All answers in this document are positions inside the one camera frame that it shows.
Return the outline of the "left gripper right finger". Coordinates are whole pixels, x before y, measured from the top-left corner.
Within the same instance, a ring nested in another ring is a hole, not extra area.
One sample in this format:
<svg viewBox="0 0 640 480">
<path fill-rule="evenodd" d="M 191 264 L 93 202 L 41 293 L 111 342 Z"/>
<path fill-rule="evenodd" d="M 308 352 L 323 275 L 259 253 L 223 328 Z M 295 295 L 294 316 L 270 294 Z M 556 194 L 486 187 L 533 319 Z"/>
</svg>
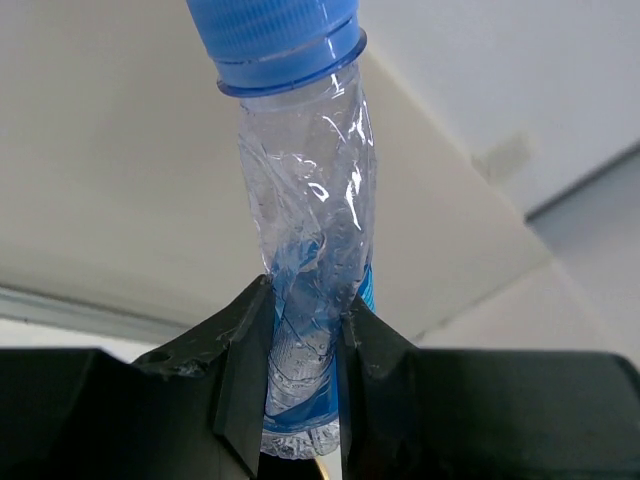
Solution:
<svg viewBox="0 0 640 480">
<path fill-rule="evenodd" d="M 639 373 L 613 353 L 424 349 L 355 300 L 338 390 L 346 479 L 639 475 Z"/>
</svg>

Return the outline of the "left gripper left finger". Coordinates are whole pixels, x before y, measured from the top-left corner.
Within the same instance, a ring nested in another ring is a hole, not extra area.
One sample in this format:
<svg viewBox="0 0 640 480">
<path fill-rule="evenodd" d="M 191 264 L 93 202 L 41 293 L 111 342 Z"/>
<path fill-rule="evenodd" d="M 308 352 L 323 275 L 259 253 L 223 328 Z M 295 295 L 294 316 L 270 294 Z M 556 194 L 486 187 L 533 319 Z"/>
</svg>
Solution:
<svg viewBox="0 0 640 480">
<path fill-rule="evenodd" d="M 5 479 L 253 479 L 274 321 L 269 280 L 126 363 L 99 349 L 1 353 Z"/>
</svg>

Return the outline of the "blue label water bottle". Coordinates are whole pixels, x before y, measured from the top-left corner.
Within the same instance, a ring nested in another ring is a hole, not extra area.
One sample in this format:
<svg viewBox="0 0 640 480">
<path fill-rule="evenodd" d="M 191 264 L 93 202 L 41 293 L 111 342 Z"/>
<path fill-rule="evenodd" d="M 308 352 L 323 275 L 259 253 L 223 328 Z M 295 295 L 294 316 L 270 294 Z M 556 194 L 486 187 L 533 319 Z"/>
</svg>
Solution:
<svg viewBox="0 0 640 480">
<path fill-rule="evenodd" d="M 335 344 L 372 305 L 377 160 L 355 1 L 192 1 L 238 100 L 238 145 L 275 296 L 261 449 L 306 460 L 339 445 Z"/>
</svg>

